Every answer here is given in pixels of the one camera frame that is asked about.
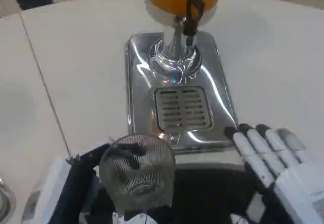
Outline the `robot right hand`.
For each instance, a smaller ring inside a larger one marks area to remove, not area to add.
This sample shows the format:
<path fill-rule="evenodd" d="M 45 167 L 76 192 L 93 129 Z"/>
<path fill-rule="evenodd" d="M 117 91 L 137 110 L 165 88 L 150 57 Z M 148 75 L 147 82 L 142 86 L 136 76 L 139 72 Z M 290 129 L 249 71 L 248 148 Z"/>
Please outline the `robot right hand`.
<path fill-rule="evenodd" d="M 252 223 L 323 223 L 323 168 L 290 130 L 226 127 L 257 185 L 247 209 Z"/>

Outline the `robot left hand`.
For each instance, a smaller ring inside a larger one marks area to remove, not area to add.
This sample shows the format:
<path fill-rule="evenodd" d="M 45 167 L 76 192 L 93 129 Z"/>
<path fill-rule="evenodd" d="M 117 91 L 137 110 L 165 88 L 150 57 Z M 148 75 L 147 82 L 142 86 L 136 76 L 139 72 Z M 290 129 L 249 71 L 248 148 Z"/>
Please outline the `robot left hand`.
<path fill-rule="evenodd" d="M 74 158 L 57 158 L 30 194 L 22 223 L 156 223 L 171 205 L 174 154 L 162 139 L 135 134 Z"/>

